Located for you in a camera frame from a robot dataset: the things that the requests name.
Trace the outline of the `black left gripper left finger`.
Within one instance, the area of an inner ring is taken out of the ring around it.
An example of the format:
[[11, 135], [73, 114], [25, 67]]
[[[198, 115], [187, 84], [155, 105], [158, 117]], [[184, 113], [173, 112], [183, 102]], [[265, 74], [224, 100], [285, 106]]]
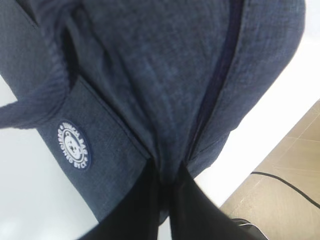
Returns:
[[82, 240], [156, 240], [160, 220], [159, 177], [148, 161], [136, 183], [97, 226]]

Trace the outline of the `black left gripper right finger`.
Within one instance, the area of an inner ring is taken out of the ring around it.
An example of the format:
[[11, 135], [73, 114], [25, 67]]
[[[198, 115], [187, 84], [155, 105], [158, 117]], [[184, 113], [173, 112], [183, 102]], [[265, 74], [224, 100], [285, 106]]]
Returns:
[[263, 240], [259, 230], [241, 227], [203, 193], [187, 167], [179, 166], [169, 195], [171, 236], [174, 240]]

